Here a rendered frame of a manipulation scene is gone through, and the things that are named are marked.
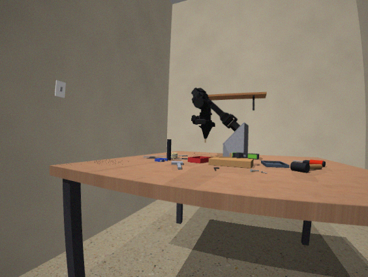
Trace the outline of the red shallow tray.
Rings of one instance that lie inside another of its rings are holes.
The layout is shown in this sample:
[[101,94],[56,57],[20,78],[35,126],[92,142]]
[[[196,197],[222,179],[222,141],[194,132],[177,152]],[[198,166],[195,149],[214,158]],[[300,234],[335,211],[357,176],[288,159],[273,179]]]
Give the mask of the red shallow tray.
[[204,157],[204,156],[188,157],[188,162],[191,162],[191,163],[207,163],[207,162],[209,162],[209,158],[211,158],[211,157]]

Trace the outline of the light brown wooden board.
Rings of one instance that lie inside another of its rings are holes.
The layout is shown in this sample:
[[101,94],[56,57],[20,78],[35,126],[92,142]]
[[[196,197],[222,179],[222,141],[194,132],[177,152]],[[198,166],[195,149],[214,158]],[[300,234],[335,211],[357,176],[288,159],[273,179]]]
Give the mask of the light brown wooden board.
[[221,157],[216,156],[209,158],[208,165],[225,166],[225,167],[240,167],[240,168],[251,168],[253,166],[254,159],[240,159],[233,160],[235,157]]

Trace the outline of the red-handled screwdriver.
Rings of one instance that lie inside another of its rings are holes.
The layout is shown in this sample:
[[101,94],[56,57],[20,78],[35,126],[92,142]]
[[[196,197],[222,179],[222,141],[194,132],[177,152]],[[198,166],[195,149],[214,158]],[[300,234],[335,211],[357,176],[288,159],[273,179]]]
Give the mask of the red-handled screwdriver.
[[[296,160],[293,160],[296,161]],[[322,167],[326,166],[326,162],[325,161],[319,161],[319,160],[305,160],[305,161],[296,161],[296,162],[302,162],[302,163],[308,163],[308,164],[321,164]]]

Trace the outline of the black cylinder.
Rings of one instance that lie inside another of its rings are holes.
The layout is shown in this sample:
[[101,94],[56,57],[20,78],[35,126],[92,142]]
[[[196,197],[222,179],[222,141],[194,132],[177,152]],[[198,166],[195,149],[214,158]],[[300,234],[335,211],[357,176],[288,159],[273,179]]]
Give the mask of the black cylinder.
[[171,143],[172,139],[167,139],[167,158],[171,160]]

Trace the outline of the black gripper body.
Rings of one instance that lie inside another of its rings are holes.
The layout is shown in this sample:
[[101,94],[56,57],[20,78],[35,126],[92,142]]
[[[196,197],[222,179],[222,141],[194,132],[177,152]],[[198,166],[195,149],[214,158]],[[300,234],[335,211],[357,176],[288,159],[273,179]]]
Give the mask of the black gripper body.
[[212,122],[211,120],[212,113],[210,110],[202,110],[200,114],[202,115],[202,119],[196,119],[195,120],[196,125],[201,124],[201,125],[209,125],[209,126],[215,127],[215,123]]

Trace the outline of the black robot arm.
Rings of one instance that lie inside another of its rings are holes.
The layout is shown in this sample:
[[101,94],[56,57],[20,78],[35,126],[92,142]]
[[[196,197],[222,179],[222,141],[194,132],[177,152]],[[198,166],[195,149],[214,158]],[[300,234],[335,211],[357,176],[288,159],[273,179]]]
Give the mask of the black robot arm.
[[[196,108],[201,109],[201,111],[202,110],[211,111],[212,109],[214,112],[216,112],[220,116],[221,121],[227,128],[231,128],[235,131],[239,127],[239,124],[236,122],[238,119],[233,114],[223,112],[215,103],[213,103],[209,99],[208,95],[202,88],[194,88],[191,93],[193,95],[192,103],[194,104]],[[193,122],[193,124],[195,124],[196,119],[202,119],[202,115],[201,114],[199,116],[193,115],[191,118],[191,121]]]

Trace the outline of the black rubber mallet with wooden handle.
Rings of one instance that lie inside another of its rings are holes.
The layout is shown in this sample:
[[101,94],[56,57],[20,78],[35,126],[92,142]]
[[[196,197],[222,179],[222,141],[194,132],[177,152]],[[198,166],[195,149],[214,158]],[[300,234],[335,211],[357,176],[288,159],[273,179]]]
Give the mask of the black rubber mallet with wooden handle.
[[308,164],[308,163],[299,163],[299,162],[291,162],[290,169],[292,171],[306,172],[308,173],[310,169],[321,169],[321,164]]

